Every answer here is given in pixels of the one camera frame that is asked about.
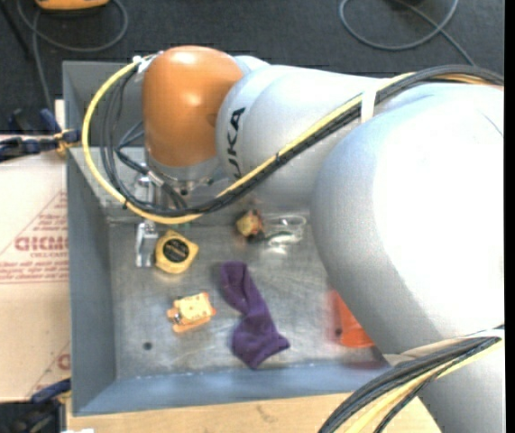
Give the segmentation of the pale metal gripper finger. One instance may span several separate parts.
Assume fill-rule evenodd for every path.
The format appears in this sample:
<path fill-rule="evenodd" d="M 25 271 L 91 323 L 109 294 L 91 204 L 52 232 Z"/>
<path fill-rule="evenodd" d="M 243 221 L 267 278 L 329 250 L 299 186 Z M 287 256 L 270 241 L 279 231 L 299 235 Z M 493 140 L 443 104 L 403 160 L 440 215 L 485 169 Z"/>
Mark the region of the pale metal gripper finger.
<path fill-rule="evenodd" d="M 154 222 L 146 223 L 146 266 L 155 264 L 155 248 L 159 238 L 159 231 Z"/>
<path fill-rule="evenodd" d="M 146 265 L 147 253 L 144 246 L 145 234 L 145 223 L 139 223 L 135 229 L 135 265 L 137 267 L 144 267 Z"/>

